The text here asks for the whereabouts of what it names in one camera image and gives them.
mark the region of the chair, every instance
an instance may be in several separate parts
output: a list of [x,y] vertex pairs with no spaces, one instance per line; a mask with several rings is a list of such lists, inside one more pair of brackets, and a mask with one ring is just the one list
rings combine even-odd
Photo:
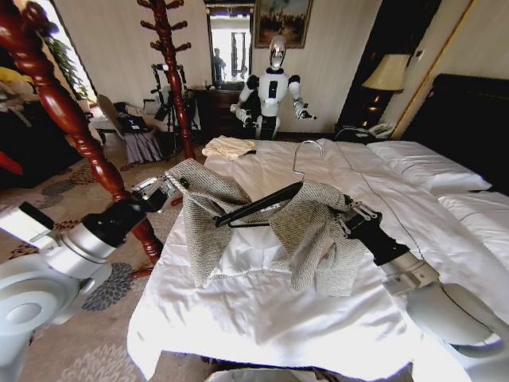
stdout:
[[119,121],[119,113],[108,97],[99,94],[97,104],[114,128],[110,130],[97,129],[103,142],[105,142],[104,133],[115,132],[126,143],[129,163],[156,162],[163,159],[161,147],[156,138],[156,129],[151,127],[149,131],[125,131]]

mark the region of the tweed fabric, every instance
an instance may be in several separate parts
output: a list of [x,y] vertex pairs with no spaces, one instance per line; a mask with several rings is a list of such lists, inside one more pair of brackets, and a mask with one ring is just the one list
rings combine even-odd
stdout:
[[[234,179],[220,176],[192,159],[166,174],[184,194],[185,230],[194,282],[197,287],[206,285],[234,229],[217,228],[212,218],[247,205],[251,199]],[[244,223],[268,221],[287,253],[285,259],[274,262],[270,269],[255,272],[290,269],[291,284],[297,291],[311,287],[316,280],[321,293],[350,295],[359,261],[367,249],[358,240],[343,237],[338,218],[342,216],[346,221],[354,214],[345,195],[335,187],[304,181],[291,201],[243,218]],[[334,244],[323,255],[328,238]]]

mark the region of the white pillow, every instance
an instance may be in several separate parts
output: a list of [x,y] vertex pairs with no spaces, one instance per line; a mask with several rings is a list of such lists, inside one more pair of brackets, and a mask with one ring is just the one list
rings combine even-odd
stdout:
[[480,191],[492,186],[480,175],[416,142],[388,141],[367,146],[391,169],[433,195]]
[[509,197],[469,193],[444,195],[438,200],[509,270]]

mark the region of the wooden coat rack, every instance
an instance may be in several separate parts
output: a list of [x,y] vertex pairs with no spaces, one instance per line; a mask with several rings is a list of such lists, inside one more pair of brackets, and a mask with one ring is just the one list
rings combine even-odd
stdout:
[[[16,65],[25,74],[32,77],[42,106],[55,123],[71,136],[78,152],[88,160],[94,177],[111,193],[113,200],[127,198],[130,194],[124,187],[120,173],[104,157],[101,146],[92,138],[88,130],[84,113],[55,78],[53,65],[41,50],[42,40],[37,33],[43,33],[50,26],[44,10],[38,4],[29,2],[21,15],[12,0],[0,0],[0,46],[10,53]],[[166,47],[171,45],[171,38],[165,37],[164,43]],[[166,56],[169,57],[167,62],[170,63],[173,59],[171,72],[176,73],[174,53],[171,57],[170,51],[168,49],[166,51],[168,51]],[[179,83],[180,79],[176,82],[173,78],[172,89],[177,88]],[[182,110],[183,101],[181,100],[178,105]],[[184,125],[187,121],[186,115],[181,112],[179,116],[183,121],[181,122],[183,135],[186,131],[186,136],[189,138],[190,146],[186,150],[191,150],[189,152],[192,153],[192,142],[190,142],[188,131],[184,129],[184,126],[187,126]],[[155,236],[150,222],[145,219],[133,229],[133,233],[142,242],[150,262],[156,263],[161,254],[162,243]]]
[[141,21],[143,28],[155,30],[159,40],[150,43],[150,47],[160,51],[168,65],[166,78],[172,89],[173,102],[177,112],[177,121],[181,127],[182,140],[184,141],[184,156],[186,158],[195,158],[192,146],[191,132],[189,131],[188,115],[185,110],[184,99],[182,98],[182,82],[177,71],[176,53],[191,48],[189,42],[175,48],[172,41],[172,30],[182,29],[188,26],[186,21],[170,25],[166,10],[171,10],[184,5],[184,0],[174,0],[166,4],[165,0],[137,0],[140,6],[150,8],[153,12],[154,24],[147,21]]

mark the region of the humanoid robot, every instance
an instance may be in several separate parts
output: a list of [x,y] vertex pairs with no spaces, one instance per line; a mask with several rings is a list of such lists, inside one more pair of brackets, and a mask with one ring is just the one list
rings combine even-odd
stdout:
[[[286,54],[286,41],[281,35],[275,36],[270,42],[269,60],[270,67],[260,77],[249,76],[240,93],[239,102],[230,106],[230,111],[240,119],[245,127],[256,127],[256,139],[274,139],[281,123],[278,117],[280,102],[289,90],[293,99],[293,110],[297,119],[316,119],[309,114],[308,104],[301,99],[301,77],[288,76],[285,74],[282,64]],[[242,108],[252,92],[258,90],[262,114],[253,121],[248,110]]]

